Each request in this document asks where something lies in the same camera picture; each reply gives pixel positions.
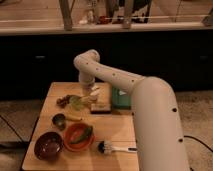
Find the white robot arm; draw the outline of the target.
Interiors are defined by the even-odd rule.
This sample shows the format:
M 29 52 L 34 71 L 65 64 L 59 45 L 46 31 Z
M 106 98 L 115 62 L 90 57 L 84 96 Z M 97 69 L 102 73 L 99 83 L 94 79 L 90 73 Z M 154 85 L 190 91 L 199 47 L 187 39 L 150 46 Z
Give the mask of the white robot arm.
M 166 81 L 103 65 L 93 49 L 73 64 L 83 89 L 100 79 L 131 97 L 140 171 L 190 171 L 176 96 Z

